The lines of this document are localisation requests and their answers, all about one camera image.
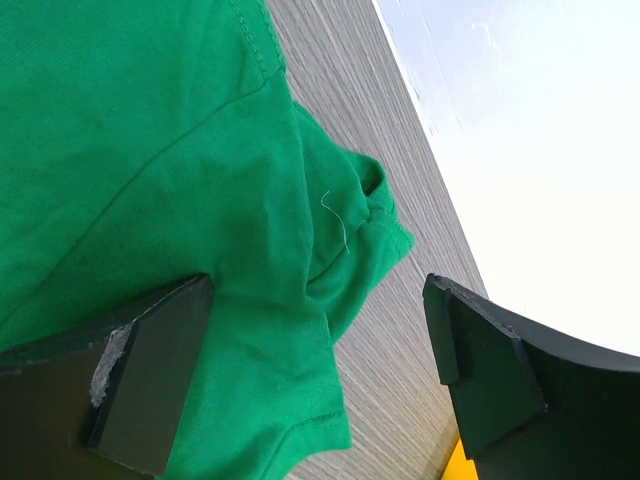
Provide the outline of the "green t-shirt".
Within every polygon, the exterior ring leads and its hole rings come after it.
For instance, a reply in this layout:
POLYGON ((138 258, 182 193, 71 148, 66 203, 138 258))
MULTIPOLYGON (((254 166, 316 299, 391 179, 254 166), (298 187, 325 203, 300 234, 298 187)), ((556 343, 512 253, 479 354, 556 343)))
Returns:
POLYGON ((171 479, 352 444, 334 347, 410 251, 381 164, 292 97, 262 1, 1 5, 1 344, 196 274, 171 479))

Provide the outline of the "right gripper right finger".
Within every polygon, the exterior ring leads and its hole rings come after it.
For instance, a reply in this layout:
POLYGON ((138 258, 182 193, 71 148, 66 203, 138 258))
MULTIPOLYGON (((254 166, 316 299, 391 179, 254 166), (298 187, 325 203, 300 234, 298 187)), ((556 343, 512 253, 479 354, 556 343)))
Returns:
POLYGON ((635 479, 639 360, 571 337, 431 274, 440 381, 482 479, 635 479))

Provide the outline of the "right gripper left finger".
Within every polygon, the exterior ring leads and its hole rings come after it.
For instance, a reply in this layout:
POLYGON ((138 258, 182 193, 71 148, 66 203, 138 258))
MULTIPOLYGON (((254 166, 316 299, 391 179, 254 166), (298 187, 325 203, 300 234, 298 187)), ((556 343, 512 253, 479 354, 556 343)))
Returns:
POLYGON ((1 354, 5 479, 154 479, 167 468, 209 323, 198 275, 1 354))

